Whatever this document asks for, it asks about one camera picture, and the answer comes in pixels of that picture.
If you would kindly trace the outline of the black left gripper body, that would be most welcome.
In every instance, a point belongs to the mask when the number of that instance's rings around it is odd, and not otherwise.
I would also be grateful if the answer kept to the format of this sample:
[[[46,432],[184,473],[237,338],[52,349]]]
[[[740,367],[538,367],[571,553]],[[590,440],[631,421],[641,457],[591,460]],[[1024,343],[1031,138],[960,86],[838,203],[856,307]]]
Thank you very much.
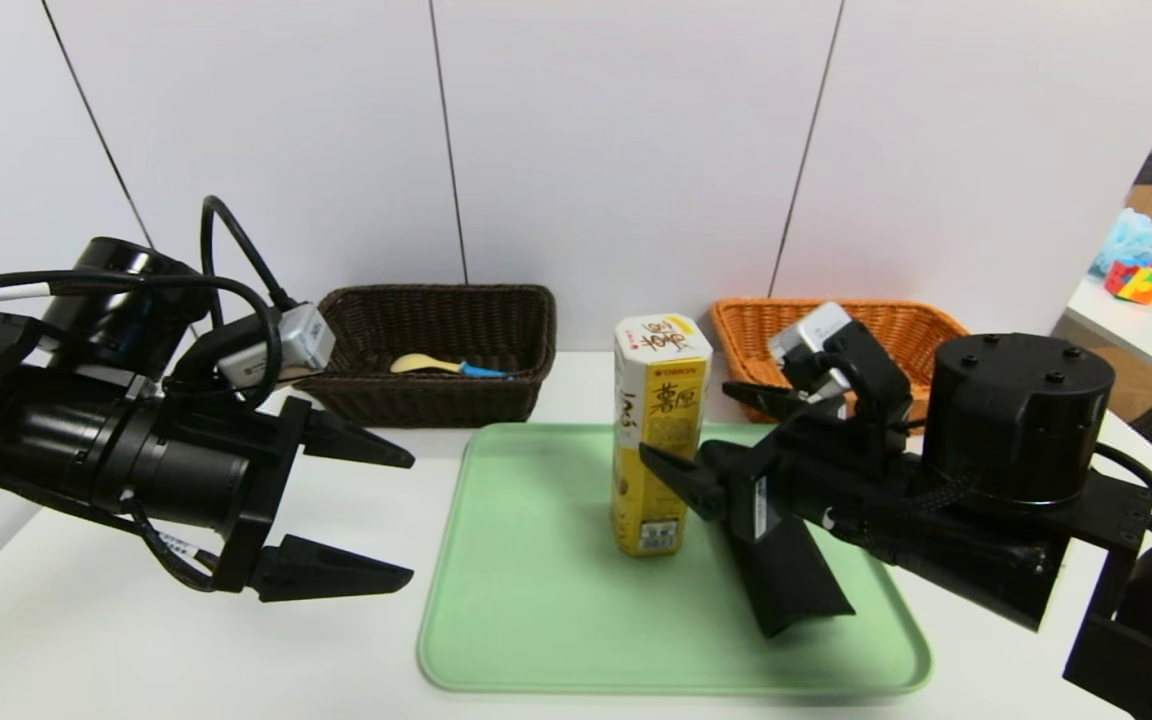
[[[241,592],[259,564],[312,406],[278,415],[237,406],[164,402],[132,456],[124,511],[161,568],[202,593]],[[210,529],[223,539],[210,571],[169,547],[152,520]]]

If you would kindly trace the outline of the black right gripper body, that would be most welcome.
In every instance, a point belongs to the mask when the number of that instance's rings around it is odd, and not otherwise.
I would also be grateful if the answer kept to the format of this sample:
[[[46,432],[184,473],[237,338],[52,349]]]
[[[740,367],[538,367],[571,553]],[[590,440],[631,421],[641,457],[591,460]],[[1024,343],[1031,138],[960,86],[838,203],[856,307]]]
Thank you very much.
[[[782,520],[799,518],[859,541],[870,506],[895,501],[910,475],[905,439],[914,400],[858,397],[841,418],[846,397],[809,401],[776,420],[755,445],[723,445],[727,524],[741,541],[763,541]]]

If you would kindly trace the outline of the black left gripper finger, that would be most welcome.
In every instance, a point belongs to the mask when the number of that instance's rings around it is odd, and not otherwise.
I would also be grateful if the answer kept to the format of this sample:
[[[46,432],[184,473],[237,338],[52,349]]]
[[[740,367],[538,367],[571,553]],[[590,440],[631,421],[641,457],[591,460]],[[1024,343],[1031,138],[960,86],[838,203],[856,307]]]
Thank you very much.
[[[408,469],[415,465],[410,450],[323,410],[312,409],[308,414],[302,446],[308,456],[384,468]]]
[[[291,602],[392,594],[411,579],[414,570],[402,566],[285,536],[279,546],[262,548],[250,588],[262,602]]]

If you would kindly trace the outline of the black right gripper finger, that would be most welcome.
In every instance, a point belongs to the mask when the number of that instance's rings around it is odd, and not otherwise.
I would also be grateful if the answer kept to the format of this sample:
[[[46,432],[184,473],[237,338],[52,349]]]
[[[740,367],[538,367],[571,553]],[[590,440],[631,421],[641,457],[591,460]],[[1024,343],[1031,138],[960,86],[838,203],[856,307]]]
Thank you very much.
[[[721,521],[728,515],[728,493],[713,469],[670,452],[641,442],[637,447],[645,469],[680,497],[700,520]]]
[[[767,420],[787,420],[809,406],[805,397],[790,387],[727,381],[722,384],[722,392],[723,396],[732,397],[736,404],[744,407],[753,420],[759,416]]]

